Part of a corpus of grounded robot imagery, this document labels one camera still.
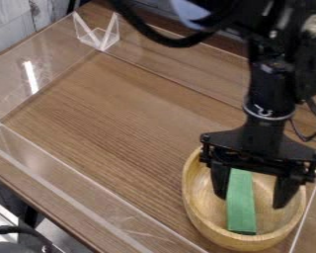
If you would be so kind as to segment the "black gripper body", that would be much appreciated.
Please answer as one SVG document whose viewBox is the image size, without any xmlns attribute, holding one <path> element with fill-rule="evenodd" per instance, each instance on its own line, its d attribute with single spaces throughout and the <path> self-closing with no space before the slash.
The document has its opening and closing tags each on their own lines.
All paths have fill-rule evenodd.
<svg viewBox="0 0 316 253">
<path fill-rule="evenodd" d="M 231 130 L 205 132 L 200 135 L 200 161 L 211 170 L 217 161 L 233 168 L 288 177 L 300 183 L 316 179 L 316 149 L 291 139 L 283 132 L 284 123 L 268 126 L 253 118 Z"/>
</svg>

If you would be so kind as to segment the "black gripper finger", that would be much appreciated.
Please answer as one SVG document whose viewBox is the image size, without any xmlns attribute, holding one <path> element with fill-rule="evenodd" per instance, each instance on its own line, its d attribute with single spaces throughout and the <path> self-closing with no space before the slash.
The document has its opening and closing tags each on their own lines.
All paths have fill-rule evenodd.
<svg viewBox="0 0 316 253">
<path fill-rule="evenodd" d="M 288 177 L 278 177 L 274 185 L 272 207 L 283 209 L 299 191 L 302 183 Z"/>
<path fill-rule="evenodd" d="M 216 196 L 225 200 L 229 184 L 231 168 L 217 161 L 211 163 L 211 180 Z"/>
</svg>

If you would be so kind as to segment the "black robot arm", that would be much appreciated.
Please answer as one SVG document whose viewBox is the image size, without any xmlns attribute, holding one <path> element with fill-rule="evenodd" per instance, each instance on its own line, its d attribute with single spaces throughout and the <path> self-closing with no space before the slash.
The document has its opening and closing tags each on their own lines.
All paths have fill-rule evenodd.
<svg viewBox="0 0 316 253">
<path fill-rule="evenodd" d="M 272 206 L 287 206 L 316 178 L 316 150 L 294 141 L 296 106 L 316 117 L 316 0 L 172 0 L 180 21 L 201 35 L 231 29 L 248 45 L 251 84 L 247 121 L 233 130 L 200 135 L 200 161 L 211 168 L 215 194 L 228 197 L 235 168 L 275 177 Z"/>
</svg>

